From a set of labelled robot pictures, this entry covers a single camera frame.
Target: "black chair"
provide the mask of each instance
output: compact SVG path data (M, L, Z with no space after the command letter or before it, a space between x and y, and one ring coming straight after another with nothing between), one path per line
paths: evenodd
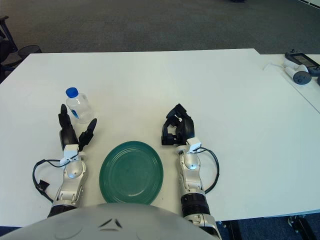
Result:
M8 18L8 16L0 16L0 26L3 30L2 32L0 29L0 83L5 80L6 72L12 72L15 70L14 66L20 64L29 54L41 53L40 47L37 45L25 46L18 51L17 45L15 44L14 39L6 25L6 19ZM21 59L2 65L2 63L10 54L17 51Z

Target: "blue bottle cap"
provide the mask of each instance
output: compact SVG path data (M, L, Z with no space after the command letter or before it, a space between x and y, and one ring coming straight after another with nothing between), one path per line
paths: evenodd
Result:
M78 96L79 92L75 87L69 87L66 91L65 91L66 95L69 98L75 98L76 96Z

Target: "white table surface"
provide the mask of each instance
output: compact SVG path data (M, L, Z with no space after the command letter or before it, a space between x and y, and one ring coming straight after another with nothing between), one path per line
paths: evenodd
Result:
M320 209L320 114L277 71L262 71L263 62L254 49L30 55L0 85L0 226L26 226L49 213L32 170L63 155L58 113L68 87L86 93L98 119L84 148L82 206L105 202L100 167L114 147L134 140L152 146L163 164L152 204L181 213L175 148L160 140L166 114L181 103L219 159L218 184L207 194L216 221ZM73 127L78 135L86 128ZM208 187L216 170L206 154L200 159ZM36 176L53 197L62 170L47 165Z

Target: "black cable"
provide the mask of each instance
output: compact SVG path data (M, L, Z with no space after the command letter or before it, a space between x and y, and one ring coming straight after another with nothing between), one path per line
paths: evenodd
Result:
M76 155L70 157L70 159L73 159L74 157L78 156L79 153L77 153ZM44 196L46 199L48 199L51 203L53 203L54 201L52 200L51 197L48 196L48 194L45 192L46 189L44 189L40 183L37 183L37 180L36 180L36 176L35 176L35 172L36 172L36 169L39 165L41 164L44 164L44 163L49 163L51 166L55 167L55 168L61 168L61 167L64 167L66 165L68 165L70 163L70 160L68 160L67 163L63 164L63 165L54 165L52 164L51 162L60 162L60 160L56 160L56 159L43 159L41 161L38 161L34 167L33 167L33 171L32 171L32 181L33 181L33 184L35 186L35 188L38 190L38 192Z
M215 153L214 153L213 151L211 151L210 149L207 149L207 148L205 148L205 147L199 147L199 148L197 148L196 150L198 150L198 149L203 149L203 150L202 150L202 151L195 152L195 154L200 154L200 153L203 153L203 152L205 152L205 151L209 152L209 153L212 155L212 157L213 157L213 159L214 159L214 161L215 161L215 165L216 165L216 176L215 176L215 179L214 179L212 185L211 185L208 189L206 189L206 190L204 191L204 192L207 194L207 193L209 193L212 189L214 189L214 187L216 186L216 184L217 184L217 182L218 182L218 178L219 178L219 175L220 175L219 161L218 161L218 158L217 158L217 156L215 155Z

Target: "green plate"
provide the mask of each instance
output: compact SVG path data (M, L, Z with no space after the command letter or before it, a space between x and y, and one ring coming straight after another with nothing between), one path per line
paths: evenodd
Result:
M157 152L141 141L128 141L106 156L99 176L108 203L151 204L158 195L164 170Z

